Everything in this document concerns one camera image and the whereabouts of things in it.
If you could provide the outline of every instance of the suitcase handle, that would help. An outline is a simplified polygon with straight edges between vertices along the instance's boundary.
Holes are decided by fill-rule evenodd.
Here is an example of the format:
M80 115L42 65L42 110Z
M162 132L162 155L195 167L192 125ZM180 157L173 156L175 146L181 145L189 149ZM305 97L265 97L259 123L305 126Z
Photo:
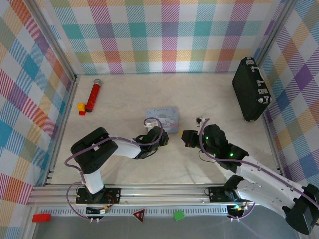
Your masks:
M252 67L250 67L250 69L251 69L252 72L255 72L255 70L258 70L259 75L260 75L261 79L263 79L263 80L262 80L262 81L261 81L261 80L257 80L256 82L257 82L257 85L258 85L258 86L261 86L261 83L264 83L264 82L265 82L265 79L264 79L264 77L262 76L262 74L260 73L259 67L252 66Z

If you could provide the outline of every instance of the green lego brick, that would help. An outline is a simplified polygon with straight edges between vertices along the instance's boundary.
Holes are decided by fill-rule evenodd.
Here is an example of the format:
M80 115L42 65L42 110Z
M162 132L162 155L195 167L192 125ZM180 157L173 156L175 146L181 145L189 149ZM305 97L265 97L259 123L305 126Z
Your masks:
M185 214L183 211L178 211L176 213L174 213L174 217L176 221L182 220L183 218L185 218Z

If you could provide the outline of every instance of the red triangle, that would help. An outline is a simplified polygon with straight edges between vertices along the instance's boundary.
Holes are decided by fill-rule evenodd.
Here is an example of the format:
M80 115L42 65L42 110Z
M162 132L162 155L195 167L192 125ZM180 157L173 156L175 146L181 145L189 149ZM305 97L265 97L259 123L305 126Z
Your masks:
M141 223L144 221L145 209L132 213Z

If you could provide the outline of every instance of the black suitcase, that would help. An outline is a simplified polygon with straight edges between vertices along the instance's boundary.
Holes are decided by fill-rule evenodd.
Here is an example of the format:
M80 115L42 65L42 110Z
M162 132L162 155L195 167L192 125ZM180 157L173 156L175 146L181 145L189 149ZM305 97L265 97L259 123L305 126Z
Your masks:
M241 60L232 84L245 121L256 121L272 98L254 58Z

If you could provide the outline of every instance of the red microphone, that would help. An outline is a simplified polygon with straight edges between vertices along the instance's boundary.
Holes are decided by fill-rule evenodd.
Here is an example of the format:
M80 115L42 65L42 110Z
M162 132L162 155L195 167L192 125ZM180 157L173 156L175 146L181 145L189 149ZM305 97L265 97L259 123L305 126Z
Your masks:
M86 103L85 105L85 111L91 112L93 110L93 107L101 86L102 86L102 81L100 79L95 79L90 97L88 99L88 103Z

